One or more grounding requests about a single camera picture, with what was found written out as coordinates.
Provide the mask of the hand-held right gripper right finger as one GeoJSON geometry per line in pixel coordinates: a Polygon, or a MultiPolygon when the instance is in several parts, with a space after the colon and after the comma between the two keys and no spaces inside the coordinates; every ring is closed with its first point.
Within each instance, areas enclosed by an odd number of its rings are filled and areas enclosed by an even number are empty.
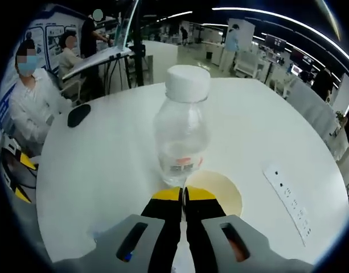
{"type": "Polygon", "coordinates": [[[313,265],[286,259],[266,236],[236,215],[227,215],[215,195],[184,190],[187,241],[196,272],[312,272],[313,265]]]}

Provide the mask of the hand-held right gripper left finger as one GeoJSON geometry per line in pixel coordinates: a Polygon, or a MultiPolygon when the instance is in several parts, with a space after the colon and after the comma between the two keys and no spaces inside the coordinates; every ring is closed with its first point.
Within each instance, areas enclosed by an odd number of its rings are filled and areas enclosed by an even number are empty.
{"type": "Polygon", "coordinates": [[[94,250],[54,263],[56,272],[170,272],[180,239],[182,188],[153,194],[131,214],[95,237],[94,250]]]}

